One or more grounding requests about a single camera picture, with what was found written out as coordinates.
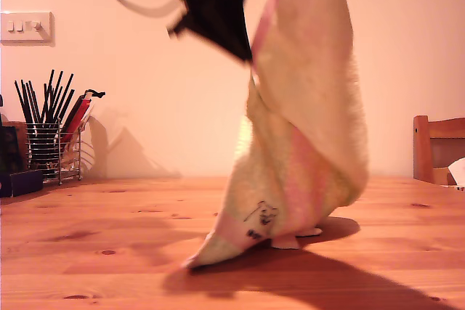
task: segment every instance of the white paper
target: white paper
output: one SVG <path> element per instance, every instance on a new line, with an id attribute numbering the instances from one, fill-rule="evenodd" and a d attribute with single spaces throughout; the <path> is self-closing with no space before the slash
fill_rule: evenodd
<path id="1" fill-rule="evenodd" d="M 452 163 L 449 166 L 449 171 L 458 186 L 465 186 L 465 158 Z"/>

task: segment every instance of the wooden chair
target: wooden chair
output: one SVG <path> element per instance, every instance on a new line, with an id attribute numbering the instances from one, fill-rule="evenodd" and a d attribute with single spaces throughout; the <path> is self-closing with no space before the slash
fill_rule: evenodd
<path id="1" fill-rule="evenodd" d="M 465 118 L 429 121 L 413 119 L 413 178 L 440 185 L 456 185 L 448 166 L 465 158 Z"/>

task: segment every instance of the black box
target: black box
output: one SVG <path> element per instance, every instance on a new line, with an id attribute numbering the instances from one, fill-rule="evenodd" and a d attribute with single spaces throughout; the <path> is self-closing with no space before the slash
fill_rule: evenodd
<path id="1" fill-rule="evenodd" d="M 41 170 L 0 174 L 0 197 L 14 197 L 44 188 L 44 176 Z"/>

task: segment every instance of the pink stripe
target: pink stripe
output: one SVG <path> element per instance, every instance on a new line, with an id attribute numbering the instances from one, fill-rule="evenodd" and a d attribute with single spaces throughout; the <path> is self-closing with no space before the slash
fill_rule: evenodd
<path id="1" fill-rule="evenodd" d="M 275 12 L 277 3 L 278 0 L 267 0 L 267 3 L 265 4 L 262 17 L 260 18 L 259 27 L 256 29 L 254 42 L 252 44 L 253 54 L 257 54 L 262 48 L 268 29 L 270 29 L 272 15 Z"/>
<path id="2" fill-rule="evenodd" d="M 310 228 L 316 224 L 323 209 L 328 174 L 328 164 L 302 132 L 295 128 L 285 186 L 289 212 L 287 232 Z"/>

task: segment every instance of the wood grain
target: wood grain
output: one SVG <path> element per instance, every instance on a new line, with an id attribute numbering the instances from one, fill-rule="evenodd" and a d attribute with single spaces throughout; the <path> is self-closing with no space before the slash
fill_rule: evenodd
<path id="1" fill-rule="evenodd" d="M 429 122 L 431 138 L 465 138 L 465 118 Z"/>
<path id="2" fill-rule="evenodd" d="M 3 309 L 465 309 L 465 193 L 373 177 L 301 250 L 180 268 L 225 179 L 83 182 L 1 200 Z"/>
<path id="3" fill-rule="evenodd" d="M 433 157 L 426 115 L 413 119 L 413 178 L 434 183 Z"/>

